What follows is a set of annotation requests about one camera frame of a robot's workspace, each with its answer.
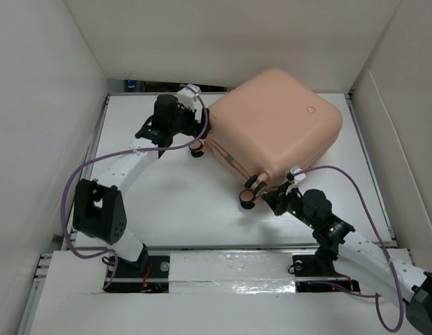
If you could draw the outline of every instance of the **skin-colored box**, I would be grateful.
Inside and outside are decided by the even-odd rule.
[[[336,141],[343,123],[338,109],[282,70],[267,70],[209,107],[205,149],[244,184],[258,179],[271,190],[285,171],[307,168]]]

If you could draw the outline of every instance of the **white cardboard wall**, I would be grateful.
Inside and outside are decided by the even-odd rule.
[[[283,68],[347,92],[399,0],[65,0],[109,78],[236,86]]]
[[[106,92],[61,0],[0,1],[0,335],[17,332]]]
[[[353,96],[392,227],[432,268],[432,0],[403,0]]]

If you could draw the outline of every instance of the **purple wire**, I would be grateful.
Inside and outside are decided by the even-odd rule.
[[[202,105],[202,109],[203,109],[203,113],[205,115],[204,118],[204,124],[203,124],[203,128],[202,131],[200,131],[199,135],[192,141],[186,143],[186,144],[181,144],[181,145],[177,145],[176,147],[167,147],[167,148],[158,148],[158,147],[151,147],[151,148],[141,148],[141,149],[136,149],[136,151],[171,151],[171,150],[179,150],[179,149],[183,149],[186,148],[190,145],[192,145],[193,143],[197,142],[200,138],[202,138],[204,132],[206,131],[206,129],[208,128],[208,119],[209,119],[209,114],[208,114],[208,110],[204,105],[204,102],[202,100],[202,98],[200,97],[200,95],[198,95],[197,91],[194,90],[192,87],[189,87],[188,85],[185,84],[181,84],[180,87],[186,88],[188,90],[190,90],[191,92],[193,92],[196,96],[197,99],[200,101],[200,104]],[[123,150],[123,151],[118,151],[118,152],[114,152],[112,154],[107,154],[101,157],[97,157],[94,159],[91,159],[90,161],[87,161],[83,164],[81,164],[79,167],[76,168],[75,171],[73,171],[73,173],[71,174],[71,176],[68,178],[67,183],[64,187],[64,191],[62,193],[62,199],[61,199],[61,228],[62,228],[62,233],[64,234],[64,238],[65,238],[65,242],[67,244],[67,247],[71,250],[71,252],[77,256],[78,258],[81,258],[83,260],[88,260],[90,258],[95,258],[101,255],[105,255],[106,253],[114,253],[115,256],[115,264],[114,264],[114,270],[112,272],[112,275],[110,277],[109,282],[106,284],[106,286],[104,288],[107,288],[109,284],[111,284],[114,275],[116,273],[117,270],[117,263],[118,263],[118,257],[117,254],[112,250],[112,249],[107,249],[104,251],[100,251],[98,253],[94,253],[93,255],[83,255],[81,253],[79,253],[76,250],[76,247],[73,245],[72,241],[71,241],[71,236],[68,233],[68,226],[67,226],[67,217],[66,217],[66,203],[67,203],[67,197],[68,197],[68,191],[70,190],[71,184],[73,183],[73,181],[75,180],[76,176],[88,165],[99,162],[99,161],[104,161],[105,159],[111,158],[111,157],[116,157],[116,156],[122,156],[122,155],[126,155],[126,154],[133,154],[133,150],[129,149],[129,150]]]
[[[386,259],[388,260],[389,268],[391,269],[392,275],[394,276],[394,282],[396,284],[396,291],[397,291],[397,298],[399,301],[399,321],[397,322],[397,325],[395,326],[395,328],[389,328],[386,325],[385,321],[383,320],[382,314],[380,312],[379,302],[378,302],[379,295],[375,295],[375,309],[377,311],[377,316],[378,316],[378,319],[380,320],[382,326],[387,331],[389,331],[390,333],[396,333],[400,330],[400,328],[402,327],[402,324],[403,324],[403,295],[402,295],[402,289],[400,286],[399,277],[397,276],[397,272],[396,272],[396,269],[394,267],[394,264],[392,264],[392,262],[391,262],[391,255],[388,253],[388,250],[385,246],[385,243],[383,242],[382,237],[380,236],[380,234],[377,231],[377,227],[375,226],[374,221],[371,217],[371,214],[369,213],[369,210],[368,210],[368,207],[366,206],[366,203],[364,201],[362,192],[360,191],[360,189],[359,189],[357,183],[354,181],[354,179],[352,179],[352,177],[346,171],[340,169],[339,167],[332,166],[332,165],[321,165],[321,166],[317,166],[317,167],[310,167],[308,169],[305,169],[304,171],[297,172],[297,173],[295,173],[295,176],[297,176],[299,174],[306,173],[306,172],[311,172],[311,171],[316,171],[316,170],[321,170],[321,169],[331,169],[331,170],[335,170],[335,171],[342,173],[346,178],[349,179],[349,181],[355,187],[356,192],[358,193],[360,201],[362,202],[362,205],[363,205],[363,209],[366,212],[366,216],[368,217],[369,223],[371,224],[372,230],[374,231],[374,234],[376,235],[376,237],[377,237],[377,239],[378,239],[378,241],[382,247],[383,253],[385,254]]]

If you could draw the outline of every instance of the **purple cable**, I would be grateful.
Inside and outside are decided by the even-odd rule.
[[[141,148],[141,149],[136,149],[136,151],[179,150],[179,149],[183,149],[183,148],[186,148],[186,147],[192,145],[194,142],[197,142],[203,136],[204,132],[208,128],[208,118],[209,118],[208,110],[205,107],[204,102],[203,102],[202,98],[200,97],[200,95],[198,95],[198,93],[193,88],[189,87],[188,85],[184,85],[184,84],[180,85],[180,87],[186,88],[186,89],[190,90],[191,92],[193,92],[195,95],[197,95],[197,99],[200,101],[200,104],[202,105],[202,109],[203,109],[202,112],[205,115],[202,131],[200,131],[199,135],[194,140],[192,140],[186,144],[178,145],[176,147],[168,147],[168,148],[158,148],[158,147],[156,147],[156,148]],[[96,162],[99,162],[99,161],[104,161],[105,159],[108,159],[111,157],[122,156],[122,155],[126,155],[126,154],[133,154],[133,150],[129,149],[129,150],[124,150],[124,151],[118,151],[118,152],[114,152],[113,154],[107,154],[107,155],[104,155],[101,157],[91,159],[90,161],[87,161],[84,164],[81,164],[78,168],[76,168],[76,170],[73,171],[73,173],[71,174],[71,176],[67,180],[67,183],[64,187],[64,191],[62,193],[62,199],[61,199],[61,228],[62,228],[62,233],[64,234],[64,238],[65,238],[65,242],[67,244],[67,247],[78,258],[81,258],[83,260],[87,260],[90,258],[95,258],[95,257],[101,256],[101,255],[104,255],[106,253],[112,253],[112,252],[114,253],[114,251],[112,249],[107,249],[104,251],[100,251],[98,253],[94,253],[93,255],[83,255],[76,250],[75,246],[73,245],[73,243],[71,241],[71,236],[68,233],[68,225],[67,225],[67,217],[66,217],[66,203],[67,203],[68,191],[70,190],[71,184],[73,183],[73,180],[75,179],[77,174],[79,174],[86,166],[93,164],[93,163],[96,163]],[[107,288],[108,285],[112,282],[114,275],[115,275],[115,272],[116,272],[116,269],[117,269],[118,257],[116,255],[116,253],[114,253],[114,256],[115,256],[114,270],[112,272],[112,275],[110,277],[109,282],[106,284],[106,286],[104,288]]]
[[[321,165],[321,166],[317,166],[317,167],[310,167],[308,169],[305,169],[304,171],[297,172],[297,173],[295,173],[295,176],[297,176],[299,174],[306,173],[306,172],[311,172],[311,171],[316,171],[316,170],[321,170],[321,169],[331,169],[331,170],[335,170],[335,171],[342,173],[346,178],[349,179],[349,181],[355,187],[356,192],[358,193],[360,201],[362,202],[362,205],[363,205],[363,209],[366,212],[366,216],[368,217],[369,223],[371,224],[372,230],[374,231],[374,234],[376,235],[376,237],[377,237],[377,239],[378,239],[378,241],[382,247],[383,253],[385,254],[386,259],[388,260],[389,268],[391,269],[392,275],[394,276],[394,282],[396,284],[396,291],[397,291],[397,298],[399,301],[399,321],[397,322],[397,325],[395,326],[395,328],[389,328],[386,325],[385,321],[383,320],[382,314],[380,312],[379,303],[378,303],[379,295],[375,295],[375,309],[377,310],[377,316],[378,316],[378,319],[380,320],[382,326],[387,331],[389,331],[390,333],[396,333],[400,330],[400,328],[402,328],[402,324],[403,324],[403,295],[402,295],[402,289],[400,286],[399,277],[397,276],[397,272],[396,272],[396,269],[394,268],[394,264],[392,264],[392,262],[391,262],[391,255],[388,253],[388,250],[385,246],[385,243],[383,242],[382,237],[378,233],[377,227],[375,226],[374,221],[371,218],[371,214],[369,213],[368,207],[366,206],[362,192],[360,191],[357,183],[354,181],[354,179],[352,179],[352,177],[347,172],[345,172],[344,170],[342,170],[336,166]]]

